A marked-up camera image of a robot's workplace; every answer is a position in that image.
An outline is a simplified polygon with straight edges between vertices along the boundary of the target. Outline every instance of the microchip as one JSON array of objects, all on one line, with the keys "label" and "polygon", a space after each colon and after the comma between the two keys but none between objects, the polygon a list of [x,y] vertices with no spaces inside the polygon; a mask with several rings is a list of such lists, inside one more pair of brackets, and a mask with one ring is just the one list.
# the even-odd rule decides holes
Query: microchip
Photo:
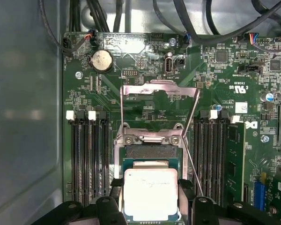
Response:
[{"label": "microchip", "polygon": [[271,71],[281,71],[281,61],[280,60],[271,60],[270,70]]},{"label": "microchip", "polygon": [[235,164],[232,163],[232,162],[229,162],[229,163],[228,163],[228,173],[229,173],[231,176],[234,176],[234,177],[235,177],[235,172],[236,172]]},{"label": "microchip", "polygon": [[91,105],[88,105],[87,107],[86,107],[86,111],[92,111],[93,110],[93,107],[91,106]]},{"label": "microchip", "polygon": [[274,103],[273,102],[264,102],[263,103],[263,109],[266,111],[270,111],[274,109]]},{"label": "microchip", "polygon": [[79,110],[77,112],[77,118],[83,120],[85,118],[84,110]]},{"label": "microchip", "polygon": [[227,51],[216,51],[216,62],[227,62]]},{"label": "microchip", "polygon": [[204,88],[204,82],[198,81],[196,86],[198,89],[202,89],[202,88]]}]

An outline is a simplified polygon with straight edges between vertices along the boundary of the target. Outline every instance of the screw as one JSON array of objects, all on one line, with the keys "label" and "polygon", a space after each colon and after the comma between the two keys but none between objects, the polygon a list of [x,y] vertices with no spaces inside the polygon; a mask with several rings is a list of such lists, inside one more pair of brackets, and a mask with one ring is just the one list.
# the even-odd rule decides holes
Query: screw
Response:
[{"label": "screw", "polygon": [[274,206],[270,206],[268,211],[271,214],[276,214],[277,213],[277,209]]},{"label": "screw", "polygon": [[172,52],[166,53],[166,57],[172,57],[172,56],[173,56],[173,53],[172,53]]},{"label": "screw", "polygon": [[125,143],[126,144],[132,144],[133,143],[133,139],[131,137],[126,137],[125,138]]},{"label": "screw", "polygon": [[199,198],[199,201],[202,202],[202,203],[206,203],[207,199],[206,198]]},{"label": "screw", "polygon": [[266,136],[266,135],[262,135],[262,136],[261,136],[261,142],[262,142],[262,143],[267,143],[267,142],[269,142],[269,141],[270,141],[269,136]]},{"label": "screw", "polygon": [[172,144],[179,144],[180,140],[179,140],[179,137],[172,137],[171,140]]},{"label": "screw", "polygon": [[76,208],[76,206],[77,206],[77,205],[75,205],[75,204],[69,205],[69,209]]},{"label": "screw", "polygon": [[177,44],[176,39],[175,39],[175,38],[170,38],[170,39],[169,39],[169,44],[170,44],[170,46],[172,46],[172,47],[176,46],[176,44]]},{"label": "screw", "polygon": [[82,79],[82,77],[83,77],[83,73],[80,72],[80,71],[77,71],[77,72],[75,73],[75,77],[76,77],[76,79],[80,80],[80,79]]},{"label": "screw", "polygon": [[234,203],[233,204],[236,208],[239,208],[239,209],[241,209],[242,207],[243,207],[243,205],[241,204],[241,203]]}]

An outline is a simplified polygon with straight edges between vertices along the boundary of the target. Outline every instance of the motherboard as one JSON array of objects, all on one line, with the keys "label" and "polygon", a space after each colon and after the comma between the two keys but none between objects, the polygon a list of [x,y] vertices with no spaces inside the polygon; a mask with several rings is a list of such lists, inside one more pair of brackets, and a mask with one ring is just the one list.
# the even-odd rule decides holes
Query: motherboard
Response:
[{"label": "motherboard", "polygon": [[[64,45],[86,35],[66,33]],[[281,49],[281,38],[256,43]],[[269,211],[267,189],[278,189],[281,165],[281,53],[245,37],[204,46],[188,35],[94,33],[64,56],[63,69],[64,201],[86,206],[109,194],[113,178],[132,193],[141,184],[130,177],[154,167],[157,176],[167,168],[167,177],[191,180],[197,195],[221,206]],[[170,178],[159,187],[171,191]],[[173,209],[168,219],[142,218],[132,208],[128,222],[179,217]]]}]

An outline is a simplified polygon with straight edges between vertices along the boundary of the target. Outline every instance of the capacitor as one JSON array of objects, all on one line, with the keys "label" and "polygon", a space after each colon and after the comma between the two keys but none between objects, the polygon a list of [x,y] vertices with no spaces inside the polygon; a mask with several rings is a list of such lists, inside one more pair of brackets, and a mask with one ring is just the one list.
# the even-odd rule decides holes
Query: capacitor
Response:
[{"label": "capacitor", "polygon": [[274,100],[274,95],[272,93],[263,93],[260,96],[262,102],[272,102]]},{"label": "capacitor", "polygon": [[113,57],[107,50],[98,50],[89,61],[93,69],[98,73],[107,73],[113,67]]},{"label": "capacitor", "polygon": [[220,112],[220,111],[223,109],[223,107],[222,107],[221,105],[216,105],[216,104],[214,104],[214,105],[212,106],[212,109],[214,109],[214,110]]}]

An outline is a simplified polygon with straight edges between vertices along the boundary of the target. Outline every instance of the cable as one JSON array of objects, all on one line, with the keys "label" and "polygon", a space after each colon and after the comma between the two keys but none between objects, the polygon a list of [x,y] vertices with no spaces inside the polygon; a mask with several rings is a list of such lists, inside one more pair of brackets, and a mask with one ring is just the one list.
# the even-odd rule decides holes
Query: cable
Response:
[{"label": "cable", "polygon": [[184,4],[183,0],[173,0],[175,4],[176,11],[180,17],[180,20],[184,27],[186,28],[187,32],[190,34],[191,38],[193,39],[194,42],[200,45],[213,45],[217,44],[219,42],[224,42],[228,39],[231,39],[233,37],[237,37],[238,35],[241,35],[245,32],[248,32],[249,30],[253,29],[257,25],[261,24],[265,19],[267,19],[270,15],[272,15],[274,12],[276,12],[279,8],[281,8],[281,1],[277,3],[274,7],[272,7],[268,12],[263,14],[261,17],[258,19],[254,20],[253,22],[249,23],[248,25],[231,32],[226,35],[222,35],[220,37],[212,38],[212,39],[205,39],[205,38],[200,38],[193,25],[192,22],[189,19],[189,16],[187,14],[187,10]]},{"label": "cable", "polygon": [[98,29],[99,32],[103,32],[103,28],[100,24],[100,21],[99,21],[99,17],[98,17],[98,14],[93,6],[93,2],[92,0],[86,0],[88,6],[89,6],[89,9],[90,9],[90,13],[91,13],[91,16],[93,17],[94,19],[94,22],[95,22],[95,25]]},{"label": "cable", "polygon": [[218,32],[217,28],[215,27],[214,20],[212,19],[212,14],[211,14],[211,5],[212,5],[212,0],[206,0],[206,19],[209,28],[211,29],[211,32],[214,35],[220,35]]},{"label": "cable", "polygon": [[94,8],[98,13],[99,19],[100,19],[100,23],[102,24],[103,30],[104,32],[110,32],[108,25],[107,25],[107,21],[103,12],[103,9],[99,3],[98,0],[91,0],[92,2],[94,2]]},{"label": "cable", "polygon": [[153,0],[153,8],[155,11],[156,16],[158,17],[158,19],[160,20],[160,22],[162,22],[165,26],[167,26],[168,28],[170,28],[174,33],[179,34],[184,36],[185,33],[182,31],[179,31],[176,27],[172,26],[163,16],[163,14],[161,13],[158,4],[157,4],[157,0]]},{"label": "cable", "polygon": [[80,27],[80,1],[79,0],[74,0],[73,3],[73,9],[74,9],[74,27],[76,32],[81,31]]},{"label": "cable", "polygon": [[117,0],[116,2],[116,18],[114,19],[113,32],[118,33],[120,31],[121,18],[123,13],[123,0]]},{"label": "cable", "polygon": [[43,19],[43,23],[44,23],[44,26],[47,30],[47,33],[48,35],[50,36],[50,38],[52,39],[53,43],[61,50],[67,52],[67,53],[73,53],[75,51],[77,51],[81,45],[83,45],[83,43],[85,42],[86,39],[89,38],[89,36],[87,35],[85,38],[82,38],[77,45],[75,45],[74,48],[65,48],[64,46],[62,46],[56,39],[56,37],[54,36],[51,28],[50,28],[50,25],[49,25],[49,22],[47,20],[47,16],[46,16],[46,12],[45,12],[45,7],[44,7],[44,0],[39,0],[38,1],[38,4],[39,4],[39,8],[40,8],[40,12],[41,12],[41,17]]},{"label": "cable", "polygon": [[69,6],[69,31],[74,31],[73,0],[70,0]]},{"label": "cable", "polygon": [[[260,0],[251,0],[252,5],[254,6],[254,9],[261,15],[269,11],[267,7],[265,7]],[[276,21],[278,24],[281,25],[281,16],[277,13],[272,14],[268,17],[271,20]]]}]

